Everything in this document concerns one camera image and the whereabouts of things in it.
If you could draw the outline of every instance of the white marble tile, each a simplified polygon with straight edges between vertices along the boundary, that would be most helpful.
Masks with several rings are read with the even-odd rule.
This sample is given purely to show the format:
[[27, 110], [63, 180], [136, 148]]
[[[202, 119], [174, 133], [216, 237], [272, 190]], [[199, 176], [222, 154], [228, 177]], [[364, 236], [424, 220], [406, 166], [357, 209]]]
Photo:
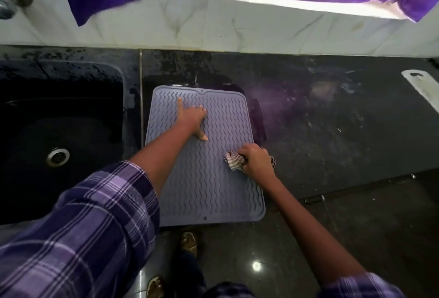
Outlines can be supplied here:
[[439, 4], [419, 23], [404, 20], [376, 50], [382, 56], [439, 56]]
[[2, 22], [0, 43], [200, 49], [207, 0], [140, 0], [78, 27], [67, 0], [34, 0]]
[[202, 49], [298, 54], [323, 12], [209, 0]]
[[403, 22], [326, 13], [316, 23], [300, 54], [374, 55]]

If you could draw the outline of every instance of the hand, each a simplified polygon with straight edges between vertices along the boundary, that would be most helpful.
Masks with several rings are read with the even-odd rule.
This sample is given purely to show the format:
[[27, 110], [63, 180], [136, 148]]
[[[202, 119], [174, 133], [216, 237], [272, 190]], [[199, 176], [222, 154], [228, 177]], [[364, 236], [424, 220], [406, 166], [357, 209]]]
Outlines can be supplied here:
[[177, 100], [177, 122], [181, 123], [187, 128], [191, 134], [197, 136], [200, 140], [207, 141], [208, 138], [200, 129], [201, 121], [206, 117], [207, 110], [203, 106], [184, 108], [181, 97]]
[[262, 188], [265, 188], [270, 181], [276, 178], [271, 157], [266, 149], [261, 149], [257, 144], [245, 143], [238, 150], [238, 153], [247, 157], [249, 161], [242, 167], [244, 172]]

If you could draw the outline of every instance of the purple plaid shirt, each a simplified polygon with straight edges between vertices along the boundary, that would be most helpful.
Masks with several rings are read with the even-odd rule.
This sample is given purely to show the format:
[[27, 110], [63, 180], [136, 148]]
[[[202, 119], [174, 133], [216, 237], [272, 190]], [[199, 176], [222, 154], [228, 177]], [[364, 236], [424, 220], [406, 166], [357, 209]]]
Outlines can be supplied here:
[[[146, 173], [128, 162], [108, 165], [65, 191], [54, 210], [0, 247], [0, 296], [121, 297], [155, 245], [158, 200]], [[253, 297], [221, 283], [204, 298]], [[318, 297], [403, 297], [374, 274], [342, 278]]]

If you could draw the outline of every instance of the cleaning cloth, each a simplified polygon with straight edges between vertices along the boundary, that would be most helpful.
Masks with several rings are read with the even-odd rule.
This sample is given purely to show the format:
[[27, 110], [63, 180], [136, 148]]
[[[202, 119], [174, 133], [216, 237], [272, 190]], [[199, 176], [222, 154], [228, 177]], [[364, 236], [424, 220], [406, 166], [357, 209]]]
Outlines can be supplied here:
[[[224, 161], [227, 162], [232, 171], [240, 170], [242, 172], [244, 172], [242, 167], [248, 162], [247, 158], [232, 150], [226, 152]], [[276, 160], [273, 156], [271, 156], [271, 165], [273, 168], [276, 167]]]

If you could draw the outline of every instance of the dark pants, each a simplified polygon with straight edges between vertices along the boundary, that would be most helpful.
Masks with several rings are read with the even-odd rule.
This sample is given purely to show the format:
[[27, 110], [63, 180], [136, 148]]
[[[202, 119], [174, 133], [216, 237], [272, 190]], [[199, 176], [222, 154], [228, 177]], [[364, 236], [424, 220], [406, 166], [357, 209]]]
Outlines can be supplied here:
[[172, 282], [177, 298], [201, 298], [206, 282], [196, 257], [188, 251], [177, 251], [171, 268]]

